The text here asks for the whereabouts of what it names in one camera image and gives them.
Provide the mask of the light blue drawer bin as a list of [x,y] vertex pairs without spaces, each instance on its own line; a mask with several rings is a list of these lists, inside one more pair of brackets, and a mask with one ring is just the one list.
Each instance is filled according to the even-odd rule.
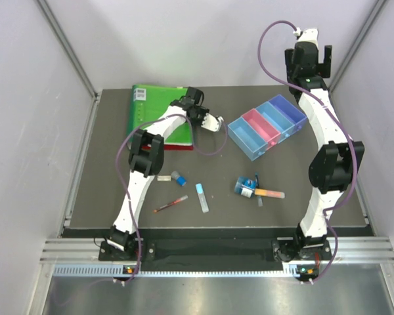
[[251,161],[267,151],[267,142],[242,117],[229,123],[228,134]]

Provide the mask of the pink drawer bin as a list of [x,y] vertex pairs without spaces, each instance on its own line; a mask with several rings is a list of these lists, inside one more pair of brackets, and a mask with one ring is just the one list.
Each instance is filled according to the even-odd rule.
[[280,139],[280,132],[256,109],[251,109],[243,114],[242,117],[267,143],[266,150],[269,150],[278,143],[278,140]]

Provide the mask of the medium blue drawer bin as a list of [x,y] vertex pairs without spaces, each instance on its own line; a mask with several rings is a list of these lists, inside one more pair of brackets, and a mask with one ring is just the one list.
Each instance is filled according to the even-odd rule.
[[288,119],[270,102],[265,102],[255,108],[277,131],[280,132],[278,144],[284,142],[297,132],[296,124]]

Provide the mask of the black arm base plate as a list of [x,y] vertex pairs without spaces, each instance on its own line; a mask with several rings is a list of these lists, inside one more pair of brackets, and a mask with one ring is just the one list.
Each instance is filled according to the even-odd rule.
[[158,239],[131,242],[125,251],[101,243],[100,261],[127,261],[138,259],[160,263],[182,263],[195,259],[198,263],[216,263],[226,258],[238,261],[282,261],[329,259],[323,247],[309,247],[298,251],[292,240],[277,239]]

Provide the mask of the orange highlighter marker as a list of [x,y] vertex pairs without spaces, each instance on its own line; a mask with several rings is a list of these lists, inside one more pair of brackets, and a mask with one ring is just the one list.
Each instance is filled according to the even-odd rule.
[[264,189],[260,189],[260,188],[256,188],[254,190],[254,194],[256,196],[262,196],[262,197],[268,197],[268,198],[278,198],[278,199],[285,198],[284,192],[277,192],[277,191],[273,191],[273,190],[264,190]]

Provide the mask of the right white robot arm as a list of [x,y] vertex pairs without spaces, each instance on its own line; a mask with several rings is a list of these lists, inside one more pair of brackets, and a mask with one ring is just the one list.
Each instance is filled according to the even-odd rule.
[[308,170],[313,190],[307,212],[292,240],[280,241],[275,251],[284,262],[310,259],[327,247],[331,214],[342,195],[351,195],[364,154],[364,144],[351,140],[343,131],[331,105],[324,78],[328,76],[332,48],[327,46],[324,50],[323,63],[318,61],[314,43],[298,42],[285,51],[290,91],[308,118],[318,152]]

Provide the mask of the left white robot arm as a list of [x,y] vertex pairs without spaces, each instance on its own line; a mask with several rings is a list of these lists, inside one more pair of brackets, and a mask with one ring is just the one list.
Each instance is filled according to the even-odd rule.
[[209,110],[202,106],[204,93],[189,87],[173,100],[157,120],[131,131],[116,156],[116,171],[125,190],[119,214],[110,228],[101,252],[115,261],[139,259],[141,237],[138,221],[150,184],[164,164],[165,139],[185,123],[206,127]]

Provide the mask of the green plastic folder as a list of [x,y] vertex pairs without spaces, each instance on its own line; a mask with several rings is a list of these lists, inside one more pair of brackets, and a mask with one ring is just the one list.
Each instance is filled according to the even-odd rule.
[[[186,95],[186,87],[164,87],[136,84],[132,87],[127,135],[141,123],[160,118],[173,100]],[[190,127],[187,123],[176,129],[165,144],[192,145]]]

